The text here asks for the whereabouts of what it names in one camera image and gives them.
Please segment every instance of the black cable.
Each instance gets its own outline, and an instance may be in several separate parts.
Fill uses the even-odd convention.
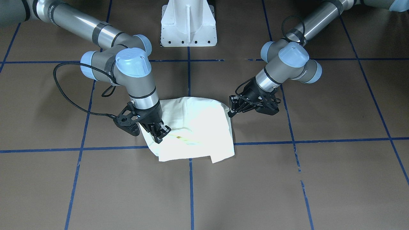
[[[288,16],[286,19],[284,19],[283,23],[281,24],[281,32],[283,33],[284,38],[285,38],[285,40],[286,40],[287,42],[292,42],[292,41],[293,41],[293,40],[289,39],[289,38],[287,37],[286,33],[284,32],[284,24],[285,24],[285,22],[286,22],[288,19],[290,19],[290,18],[298,18],[298,19],[301,21],[301,24],[303,25],[302,37],[300,38],[300,42],[297,42],[298,44],[300,44],[300,45],[302,46],[302,45],[304,45],[304,42],[303,42],[302,40],[305,38],[304,35],[306,34],[306,25],[304,24],[304,21],[303,21],[303,19],[302,19],[300,16],[298,16],[298,15],[291,15],[291,16]]]
[[[111,93],[108,94],[108,95],[106,95],[106,93],[107,93],[111,88],[113,88],[112,91],[111,91]],[[109,87],[101,94],[101,97],[109,97],[109,96],[111,96],[111,95],[115,92],[115,88],[116,88],[116,86],[109,86]]]
[[[117,118],[117,116],[115,116],[115,115],[113,115],[113,114],[109,114],[109,113],[93,113],[93,112],[91,112],[91,111],[88,111],[88,110],[86,110],[86,109],[83,109],[82,107],[80,107],[79,105],[77,105],[77,104],[75,104],[73,101],[71,101],[71,100],[67,97],[67,95],[64,93],[63,89],[61,88],[60,84],[59,84],[58,81],[57,81],[57,69],[60,68],[60,67],[63,66],[63,65],[80,65],[80,66],[85,66],[85,67],[91,68],[91,69],[93,69],[93,70],[95,70],[95,71],[98,71],[98,72],[100,72],[100,73],[102,73],[102,74],[105,74],[109,79],[112,80],[113,83],[116,84],[116,80],[115,80],[115,78],[114,78],[113,76],[109,75],[107,72],[105,72],[105,71],[103,71],[103,70],[100,70],[100,69],[98,69],[98,68],[95,68],[94,66],[90,66],[90,65],[87,65],[87,64],[84,64],[84,63],[80,63],[80,62],[63,62],[63,63],[60,63],[60,64],[56,65],[56,67],[54,68],[54,71],[53,71],[54,81],[55,81],[55,84],[57,85],[57,88],[60,90],[60,92],[61,92],[61,94],[64,96],[64,98],[65,98],[67,101],[69,101],[73,106],[77,107],[78,109],[80,109],[80,110],[83,111],[83,112],[86,112],[86,113],[89,113],[89,114],[92,114],[92,115],[96,115],[96,116],[106,116],[106,117],[109,117],[109,118],[111,118],[111,119]]]

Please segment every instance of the white cloth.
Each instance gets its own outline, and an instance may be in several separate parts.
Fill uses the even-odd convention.
[[[165,125],[172,131],[160,144],[141,128],[159,161],[210,156],[213,163],[234,156],[229,108],[216,100],[182,97],[161,100]]]

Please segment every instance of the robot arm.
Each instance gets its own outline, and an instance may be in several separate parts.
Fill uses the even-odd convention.
[[[105,49],[85,53],[81,63],[100,69],[110,77],[85,66],[81,66],[81,70],[93,80],[126,87],[130,102],[113,118],[114,123],[134,136],[139,135],[139,123],[157,143],[170,132],[162,121],[162,109],[148,60],[152,45],[145,36],[130,36],[61,0],[1,1],[0,9],[1,26],[37,18]]]
[[[302,83],[314,83],[321,74],[320,64],[309,59],[303,48],[308,41],[317,35],[331,21],[340,16],[344,10],[355,4],[363,4],[389,9],[390,11],[406,11],[407,0],[324,0],[320,6],[303,22],[284,33],[277,42],[267,42],[261,49],[261,58],[267,65],[252,79],[244,82],[236,89],[236,95],[230,96],[231,110],[229,116],[245,113],[250,110],[274,115],[279,112],[280,99],[275,97],[278,87],[287,79]],[[238,89],[247,84],[241,93]]]

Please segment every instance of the light blue cap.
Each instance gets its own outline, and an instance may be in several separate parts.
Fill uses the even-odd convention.
[[[403,12],[409,9],[409,0],[395,0],[389,11]]]
[[[136,36],[136,37],[138,37],[138,38],[140,38],[142,40],[142,43],[145,46],[146,55],[149,56],[152,53],[151,41],[145,35],[142,35],[142,34],[137,34],[137,35],[134,35],[134,36]]]
[[[148,55],[140,48],[121,50],[117,53],[115,60],[118,70],[130,77],[144,77],[152,70]]]
[[[265,62],[267,62],[267,63],[268,63],[267,53],[268,53],[268,50],[270,49],[270,46],[271,46],[273,43],[274,43],[273,41],[266,42],[266,43],[263,45],[263,47],[261,48],[261,52],[260,52],[261,59],[263,59],[263,61],[265,61]]]
[[[292,41],[279,51],[279,58],[290,67],[300,68],[307,63],[310,56],[302,46]]]
[[[94,55],[95,52],[96,51],[88,51],[88,52],[84,53],[84,55],[81,57],[80,62],[84,63],[84,64],[87,64],[87,65],[91,65],[92,56]],[[87,78],[91,78],[92,80],[97,80],[95,78],[94,73],[92,72],[91,68],[81,66],[81,71]]]
[[[317,70],[315,71],[315,74],[314,74],[314,76],[311,78],[311,80],[309,80],[309,81],[307,81],[307,82],[303,82],[303,83],[305,83],[305,84],[311,84],[311,83],[314,83],[314,82],[316,82],[316,81],[318,81],[318,79],[321,77],[321,75],[322,75],[322,67],[321,67],[321,65],[316,61],[316,60],[313,60],[313,61],[315,61],[315,63],[317,64]]]

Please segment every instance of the white mounting base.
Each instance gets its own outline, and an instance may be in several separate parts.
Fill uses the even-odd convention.
[[[217,44],[214,7],[206,0],[169,0],[162,7],[160,43],[164,47]]]

